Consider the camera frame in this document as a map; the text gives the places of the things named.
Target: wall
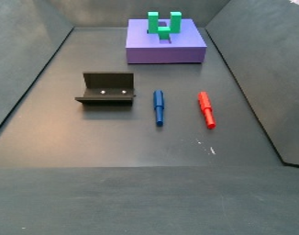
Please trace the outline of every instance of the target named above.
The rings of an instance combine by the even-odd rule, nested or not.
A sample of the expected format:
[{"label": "wall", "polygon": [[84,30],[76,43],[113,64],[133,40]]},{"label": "wall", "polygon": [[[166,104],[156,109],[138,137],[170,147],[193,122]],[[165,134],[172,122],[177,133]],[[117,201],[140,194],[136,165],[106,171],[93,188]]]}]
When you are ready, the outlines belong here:
[{"label": "wall", "polygon": [[204,27],[229,0],[48,0],[76,27],[126,27],[129,18],[145,18],[148,11],[169,17],[181,11]]},{"label": "wall", "polygon": [[299,164],[299,5],[231,0],[206,31],[283,161]]},{"label": "wall", "polygon": [[0,1],[0,125],[70,30],[46,2]]}]

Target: green block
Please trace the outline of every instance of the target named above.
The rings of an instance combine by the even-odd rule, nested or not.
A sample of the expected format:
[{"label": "green block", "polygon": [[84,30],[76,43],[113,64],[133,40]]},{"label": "green block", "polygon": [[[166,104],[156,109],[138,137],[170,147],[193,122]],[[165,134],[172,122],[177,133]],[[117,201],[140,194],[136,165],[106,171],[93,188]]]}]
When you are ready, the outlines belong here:
[{"label": "green block", "polygon": [[170,25],[168,27],[157,26],[157,12],[148,12],[148,33],[157,33],[160,39],[169,39],[170,33],[180,33],[181,12],[170,12]]},{"label": "green block", "polygon": [[157,33],[157,12],[148,12],[148,33]]},{"label": "green block", "polygon": [[180,33],[181,12],[170,12],[170,33]]},{"label": "green block", "polygon": [[158,39],[169,39],[170,27],[157,27]]}]

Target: purple platform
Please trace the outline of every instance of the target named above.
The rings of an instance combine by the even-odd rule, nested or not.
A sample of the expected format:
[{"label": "purple platform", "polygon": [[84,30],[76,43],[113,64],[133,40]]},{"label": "purple platform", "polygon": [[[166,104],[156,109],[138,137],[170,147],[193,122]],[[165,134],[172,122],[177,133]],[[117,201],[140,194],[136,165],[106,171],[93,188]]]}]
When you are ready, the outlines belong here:
[{"label": "purple platform", "polygon": [[181,32],[170,34],[170,41],[146,34],[146,19],[130,19],[126,27],[126,63],[202,62],[205,44],[192,19],[181,20]]}]

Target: dark gray floor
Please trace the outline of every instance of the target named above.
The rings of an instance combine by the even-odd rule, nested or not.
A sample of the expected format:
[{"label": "dark gray floor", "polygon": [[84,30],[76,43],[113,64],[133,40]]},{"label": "dark gray floor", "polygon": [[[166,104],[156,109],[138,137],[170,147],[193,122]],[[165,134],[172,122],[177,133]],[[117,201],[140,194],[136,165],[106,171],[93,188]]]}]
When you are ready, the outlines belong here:
[{"label": "dark gray floor", "polygon": [[0,235],[299,235],[299,169],[0,170]]},{"label": "dark gray floor", "polygon": [[232,0],[206,31],[283,161],[299,164],[299,6]]},{"label": "dark gray floor", "polygon": [[[126,65],[125,28],[76,28],[0,130],[0,167],[280,165],[204,30],[200,64]],[[132,108],[82,107],[82,72],[134,72]],[[156,128],[152,93],[165,95]],[[206,91],[216,129],[204,125]]]}]

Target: floor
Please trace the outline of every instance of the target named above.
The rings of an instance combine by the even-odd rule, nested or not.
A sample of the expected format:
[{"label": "floor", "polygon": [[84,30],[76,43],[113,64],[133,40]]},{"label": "floor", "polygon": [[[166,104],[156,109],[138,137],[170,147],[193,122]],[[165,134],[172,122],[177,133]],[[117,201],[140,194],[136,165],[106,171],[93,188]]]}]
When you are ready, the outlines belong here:
[{"label": "floor", "polygon": [[[125,28],[76,28],[0,131],[0,167],[275,166],[276,153],[205,34],[202,64],[126,65]],[[82,106],[82,72],[133,72],[132,107]],[[156,127],[152,93],[165,97]],[[206,91],[216,128],[204,125]]]}]

